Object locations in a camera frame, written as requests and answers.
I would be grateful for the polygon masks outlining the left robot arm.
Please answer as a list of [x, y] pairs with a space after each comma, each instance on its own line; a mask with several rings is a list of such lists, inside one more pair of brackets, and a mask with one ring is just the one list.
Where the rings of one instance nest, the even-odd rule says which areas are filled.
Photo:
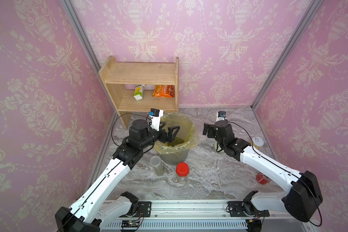
[[122, 193], [117, 200], [103, 206], [116, 185], [143, 157], [144, 150], [157, 141], [173, 142], [180, 126], [164, 129], [165, 122], [138, 119], [129, 128], [129, 135], [117, 147], [109, 164], [89, 189], [70, 207], [61, 207], [55, 214], [60, 232], [99, 232], [102, 227], [120, 216], [141, 217], [139, 199]]

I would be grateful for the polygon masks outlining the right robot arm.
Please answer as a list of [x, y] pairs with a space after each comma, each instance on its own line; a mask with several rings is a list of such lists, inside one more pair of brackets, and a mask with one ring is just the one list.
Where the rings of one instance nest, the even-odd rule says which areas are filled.
[[309, 222], [319, 211], [323, 197], [312, 172], [302, 173], [283, 165], [235, 137], [232, 123], [227, 120], [204, 124], [203, 135], [214, 138], [226, 155], [253, 167], [282, 188], [281, 192], [251, 192], [244, 200], [255, 210], [286, 212], [301, 222]]

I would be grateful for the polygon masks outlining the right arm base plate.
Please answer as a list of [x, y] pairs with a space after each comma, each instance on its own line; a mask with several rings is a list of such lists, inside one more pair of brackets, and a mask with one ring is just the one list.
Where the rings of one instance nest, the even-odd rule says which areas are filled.
[[270, 216], [268, 210], [259, 211], [251, 204], [244, 203], [242, 201], [228, 201], [225, 210], [230, 214], [231, 217], [260, 218]]

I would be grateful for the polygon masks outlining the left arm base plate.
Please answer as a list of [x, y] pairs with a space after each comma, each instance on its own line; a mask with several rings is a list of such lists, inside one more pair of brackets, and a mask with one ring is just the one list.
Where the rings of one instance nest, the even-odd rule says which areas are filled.
[[152, 202], [145, 201], [145, 202], [138, 202], [137, 207], [134, 211], [123, 215], [122, 217], [150, 217], [151, 216], [151, 210], [152, 210]]

